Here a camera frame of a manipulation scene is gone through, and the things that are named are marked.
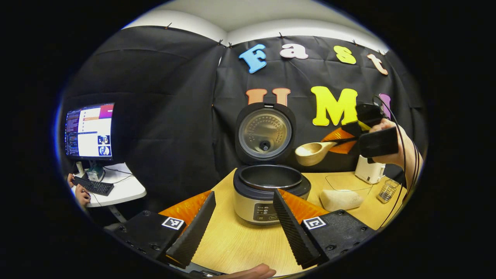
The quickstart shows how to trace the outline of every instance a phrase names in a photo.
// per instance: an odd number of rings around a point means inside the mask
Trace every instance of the wooden table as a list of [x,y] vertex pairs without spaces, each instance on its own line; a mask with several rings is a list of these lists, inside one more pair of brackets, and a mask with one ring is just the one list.
[[[216,208],[210,219],[205,234],[192,262],[203,267],[224,273],[234,273],[250,269],[260,263],[268,264],[277,271],[275,276],[283,276],[303,271],[296,263],[293,252],[280,224],[261,226],[252,225],[239,218],[234,211],[233,170],[213,191],[215,191]],[[354,175],[354,172],[339,173],[304,173],[311,183],[308,201],[322,207],[319,195],[324,189],[371,187]],[[374,184],[360,207],[347,210],[351,215],[373,229],[378,229],[391,212],[398,197],[396,191],[392,200],[382,204],[377,195],[387,180],[383,177]],[[394,208],[394,213],[401,206],[406,191]]]

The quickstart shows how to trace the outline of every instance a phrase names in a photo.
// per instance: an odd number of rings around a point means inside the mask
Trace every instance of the blue letter f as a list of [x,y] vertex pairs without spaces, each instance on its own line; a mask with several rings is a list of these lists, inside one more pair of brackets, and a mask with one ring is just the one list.
[[240,54],[239,58],[243,58],[249,66],[249,73],[254,73],[267,65],[267,62],[258,60],[265,59],[265,53],[261,51],[264,48],[264,45],[258,44]]

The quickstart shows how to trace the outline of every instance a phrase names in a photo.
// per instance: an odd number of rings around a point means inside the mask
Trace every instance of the yellow letter m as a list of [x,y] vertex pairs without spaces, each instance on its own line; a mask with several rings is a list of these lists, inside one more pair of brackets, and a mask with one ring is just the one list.
[[325,86],[314,86],[311,88],[317,101],[317,116],[313,119],[315,126],[327,126],[329,120],[327,119],[326,112],[329,113],[332,123],[337,126],[339,120],[344,113],[343,121],[341,124],[347,124],[357,119],[357,92],[353,89],[345,88],[341,91],[339,101],[332,95],[331,91]]

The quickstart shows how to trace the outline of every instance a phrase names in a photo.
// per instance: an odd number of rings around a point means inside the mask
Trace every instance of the rice cooker control panel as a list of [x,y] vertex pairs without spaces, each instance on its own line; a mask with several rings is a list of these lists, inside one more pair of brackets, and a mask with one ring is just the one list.
[[255,204],[253,210],[254,221],[275,221],[279,220],[273,204]]

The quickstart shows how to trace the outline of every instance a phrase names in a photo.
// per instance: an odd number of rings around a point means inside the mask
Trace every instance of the wire cable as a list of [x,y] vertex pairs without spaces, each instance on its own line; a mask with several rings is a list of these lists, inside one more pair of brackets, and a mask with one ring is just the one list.
[[121,171],[121,170],[117,170],[117,169],[109,169],[108,167],[103,167],[103,168],[108,169],[108,170],[118,171],[118,172],[125,173],[125,174],[132,174],[130,172],[125,172],[125,171]]
[[[396,129],[397,129],[398,134],[400,135],[400,139],[401,139],[401,146],[403,147],[403,176],[405,177],[405,182],[406,182],[406,152],[405,152],[405,142],[403,140],[403,136],[402,136],[402,133],[400,131],[398,121],[396,120],[396,117],[394,116],[394,113],[391,111],[391,109],[389,108],[389,106],[385,104],[384,100],[381,97],[379,97],[378,95],[374,95],[372,97],[372,103],[373,103],[374,97],[375,98],[378,98],[381,101],[382,105],[384,105],[387,108],[387,110],[390,112],[391,116],[393,117],[394,123],[396,124]],[[400,188],[400,192],[398,193],[398,197],[396,198],[396,201],[394,202],[393,208],[391,209],[391,211],[387,215],[386,219],[384,219],[384,222],[382,222],[382,224],[379,226],[379,228],[382,227],[384,225],[384,223],[386,223],[387,219],[391,216],[391,213],[393,213],[394,208],[398,204],[398,200],[399,200],[399,198],[401,196],[401,191],[402,190],[403,190],[403,187]]]
[[98,203],[98,205],[99,205],[99,206],[102,206],[102,205],[100,204],[100,202],[98,201],[98,199],[96,198],[96,195],[95,195],[94,193],[92,193],[92,194],[93,194],[93,196],[91,196],[91,194],[90,194],[89,192],[87,192],[87,193],[88,193],[88,195],[89,195],[90,197],[92,197],[92,198],[95,198],[95,199],[96,199],[96,202]]
[[421,157],[420,152],[419,152],[417,146],[415,145],[415,143],[413,143],[413,147],[415,148],[415,156],[416,156],[416,158],[418,156],[419,160],[415,161],[417,164],[417,172],[414,174],[415,180],[412,182],[412,187],[417,184],[417,180],[419,178],[419,173],[420,173],[420,169],[421,169],[421,167],[420,167],[420,157]]
[[414,149],[414,152],[415,152],[415,167],[413,168],[413,174],[412,174],[412,184],[410,185],[410,189],[413,187],[414,183],[415,183],[415,178],[417,176],[417,173],[418,173],[418,168],[419,168],[419,155],[417,153],[417,147],[415,146],[415,144],[413,144],[413,149]]
[[133,175],[133,174],[131,174],[131,175],[129,175],[128,177],[126,177],[126,178],[124,178],[124,179],[121,179],[121,180],[119,180],[119,181],[117,181],[117,182],[113,182],[112,184],[119,183],[120,181],[125,180],[125,179],[128,179],[128,178],[129,178],[129,177],[131,177],[131,176],[134,176],[134,175]]

